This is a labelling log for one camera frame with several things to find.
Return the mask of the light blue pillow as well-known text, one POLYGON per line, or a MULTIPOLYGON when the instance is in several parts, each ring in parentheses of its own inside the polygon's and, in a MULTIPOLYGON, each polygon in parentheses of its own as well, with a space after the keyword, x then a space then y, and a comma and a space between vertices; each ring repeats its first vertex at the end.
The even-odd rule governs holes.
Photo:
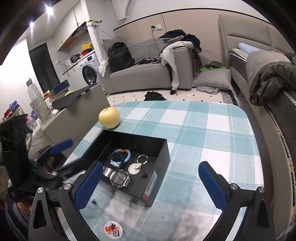
POLYGON ((262 51, 262 49, 259 49, 257 47, 254 47, 254 46, 251 46, 251 45, 248 45, 248 44, 245 44, 245 43, 239 43, 238 44, 238 49, 240 49, 241 51, 243 51, 246 54, 251 54, 251 53, 256 52, 256 51, 262 51))

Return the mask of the black cardboard box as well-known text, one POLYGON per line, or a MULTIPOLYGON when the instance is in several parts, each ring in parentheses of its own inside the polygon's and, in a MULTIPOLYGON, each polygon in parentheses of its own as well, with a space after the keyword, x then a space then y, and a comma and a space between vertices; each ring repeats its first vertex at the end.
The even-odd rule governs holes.
POLYGON ((170 162, 166 139, 108 130, 99 133, 82 158, 101 162, 106 185, 148 207, 170 162))

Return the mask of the beige padded headboard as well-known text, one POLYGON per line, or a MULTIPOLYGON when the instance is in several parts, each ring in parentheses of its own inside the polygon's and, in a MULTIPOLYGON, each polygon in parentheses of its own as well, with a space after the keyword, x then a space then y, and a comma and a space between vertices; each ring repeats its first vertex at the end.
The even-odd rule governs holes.
POLYGON ((284 36, 273 25, 251 17, 220 14, 218 27, 224 64, 229 64, 227 53, 238 48, 239 43, 266 51, 294 52, 284 36))

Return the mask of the silver metal wristwatch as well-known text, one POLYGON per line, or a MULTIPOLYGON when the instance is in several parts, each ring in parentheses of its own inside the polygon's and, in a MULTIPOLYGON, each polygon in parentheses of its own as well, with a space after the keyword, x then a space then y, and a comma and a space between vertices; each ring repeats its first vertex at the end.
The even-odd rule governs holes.
POLYGON ((126 188, 130 182, 129 174, 123 170, 114 170, 109 167, 105 167, 103 174, 110 180, 112 186, 118 189, 126 188))

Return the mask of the silver ring white keychain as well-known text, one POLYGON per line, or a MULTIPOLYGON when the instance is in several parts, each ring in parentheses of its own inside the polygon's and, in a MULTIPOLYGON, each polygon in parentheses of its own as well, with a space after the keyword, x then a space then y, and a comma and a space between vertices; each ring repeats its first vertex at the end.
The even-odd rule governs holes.
POLYGON ((136 175, 140 172, 140 169, 143 165, 148 162, 149 158, 147 155, 139 155, 135 163, 132 163, 128 167, 128 173, 131 175, 136 175))

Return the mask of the light blue bangle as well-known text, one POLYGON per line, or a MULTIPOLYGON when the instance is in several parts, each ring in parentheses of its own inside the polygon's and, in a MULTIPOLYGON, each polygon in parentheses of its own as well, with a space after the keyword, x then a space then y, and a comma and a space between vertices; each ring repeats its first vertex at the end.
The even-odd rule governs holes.
POLYGON ((121 169, 131 158, 131 151, 128 149, 117 149, 109 156, 109 166, 114 169, 121 169))

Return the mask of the round white red badge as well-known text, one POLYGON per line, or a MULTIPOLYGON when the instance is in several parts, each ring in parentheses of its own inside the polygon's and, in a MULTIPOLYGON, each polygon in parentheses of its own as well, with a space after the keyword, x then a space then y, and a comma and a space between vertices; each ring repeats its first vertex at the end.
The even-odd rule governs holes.
POLYGON ((104 225, 104 232, 112 240, 118 240, 123 236, 123 228, 117 221, 108 221, 104 225))

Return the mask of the grey blanket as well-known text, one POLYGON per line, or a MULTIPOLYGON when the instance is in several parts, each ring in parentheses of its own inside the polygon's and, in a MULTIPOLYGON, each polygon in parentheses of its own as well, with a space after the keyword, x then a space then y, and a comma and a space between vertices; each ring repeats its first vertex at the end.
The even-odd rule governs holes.
POLYGON ((278 62, 291 63, 284 54, 274 51, 254 51, 248 55, 246 72, 249 83, 249 94, 251 94, 251 88, 255 84, 255 77, 259 71, 267 64, 278 62))

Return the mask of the grey sofa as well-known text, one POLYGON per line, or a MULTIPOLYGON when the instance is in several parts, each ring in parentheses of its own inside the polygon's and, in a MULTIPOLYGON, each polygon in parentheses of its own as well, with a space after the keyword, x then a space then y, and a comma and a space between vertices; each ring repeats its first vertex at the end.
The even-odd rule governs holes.
POLYGON ((145 89, 170 89, 168 69, 161 63, 133 65, 113 72, 111 66, 101 76, 102 86, 108 94, 145 89))

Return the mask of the dark door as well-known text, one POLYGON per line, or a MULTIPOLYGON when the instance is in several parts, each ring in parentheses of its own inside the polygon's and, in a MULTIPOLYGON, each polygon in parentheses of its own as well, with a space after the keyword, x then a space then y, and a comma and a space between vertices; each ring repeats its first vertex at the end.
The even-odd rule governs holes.
POLYGON ((52 90, 60 84, 60 80, 55 71, 46 43, 30 50, 29 55, 38 83, 43 93, 48 90, 52 90))

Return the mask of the black flat pad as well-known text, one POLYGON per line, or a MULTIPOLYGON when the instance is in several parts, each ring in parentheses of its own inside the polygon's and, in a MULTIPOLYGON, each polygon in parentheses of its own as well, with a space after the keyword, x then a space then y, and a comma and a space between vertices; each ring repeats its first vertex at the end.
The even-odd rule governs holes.
POLYGON ((72 104, 74 104, 77 98, 81 96, 82 93, 88 91, 90 88, 95 87, 96 85, 97 84, 88 85, 87 87, 71 92, 64 97, 53 101, 52 108, 60 110, 71 106, 72 104))

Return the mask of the clear plastic water bottle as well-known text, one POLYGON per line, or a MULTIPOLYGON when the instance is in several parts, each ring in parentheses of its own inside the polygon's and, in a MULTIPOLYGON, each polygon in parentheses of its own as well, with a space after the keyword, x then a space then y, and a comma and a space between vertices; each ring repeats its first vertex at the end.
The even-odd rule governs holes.
POLYGON ((41 122, 46 123, 52 113, 46 104, 43 95, 39 92, 37 86, 32 82, 31 78, 26 82, 28 94, 31 100, 31 106, 41 122))

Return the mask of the green cloth item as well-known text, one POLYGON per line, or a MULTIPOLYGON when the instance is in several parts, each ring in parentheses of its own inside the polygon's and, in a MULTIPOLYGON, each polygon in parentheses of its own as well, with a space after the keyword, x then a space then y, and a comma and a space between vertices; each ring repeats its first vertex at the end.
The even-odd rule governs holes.
POLYGON ((213 70, 213 69, 228 69, 228 67, 218 61, 210 61, 202 65, 199 71, 203 72, 205 70, 213 70))

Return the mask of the black cloth on floor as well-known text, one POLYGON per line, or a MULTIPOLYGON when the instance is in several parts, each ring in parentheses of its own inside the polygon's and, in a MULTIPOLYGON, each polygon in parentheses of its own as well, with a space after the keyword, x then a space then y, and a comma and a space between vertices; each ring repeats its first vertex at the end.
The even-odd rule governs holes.
POLYGON ((166 98, 163 97, 160 93, 155 91, 148 91, 144 95, 144 101, 165 101, 166 98))

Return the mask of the white washing machine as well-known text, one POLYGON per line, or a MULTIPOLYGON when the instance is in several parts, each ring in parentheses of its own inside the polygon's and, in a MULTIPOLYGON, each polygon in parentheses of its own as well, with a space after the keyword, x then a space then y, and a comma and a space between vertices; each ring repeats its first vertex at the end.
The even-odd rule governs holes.
POLYGON ((98 84, 99 77, 99 62, 95 52, 88 54, 78 63, 79 71, 82 75, 82 83, 84 86, 98 84))

